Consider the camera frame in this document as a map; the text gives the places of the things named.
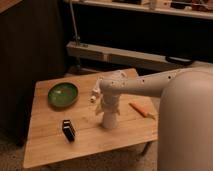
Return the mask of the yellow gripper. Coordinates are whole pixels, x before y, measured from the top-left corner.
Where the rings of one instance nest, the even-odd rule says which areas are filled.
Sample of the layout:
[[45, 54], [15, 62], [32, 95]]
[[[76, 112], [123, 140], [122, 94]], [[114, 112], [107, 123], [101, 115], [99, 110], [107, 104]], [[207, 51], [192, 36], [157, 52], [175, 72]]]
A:
[[107, 95], [104, 94], [101, 99], [100, 103], [97, 105], [95, 109], [95, 114], [98, 115], [100, 113], [110, 113], [110, 114], [119, 114], [119, 95]]

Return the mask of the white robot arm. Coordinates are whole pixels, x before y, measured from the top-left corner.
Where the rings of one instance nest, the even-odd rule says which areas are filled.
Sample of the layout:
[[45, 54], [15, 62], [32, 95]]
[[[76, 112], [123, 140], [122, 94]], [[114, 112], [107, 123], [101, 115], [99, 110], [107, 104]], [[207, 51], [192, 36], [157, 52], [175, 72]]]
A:
[[170, 70], [99, 82], [104, 126], [115, 122], [119, 96], [160, 99], [158, 171], [213, 171], [213, 67]]

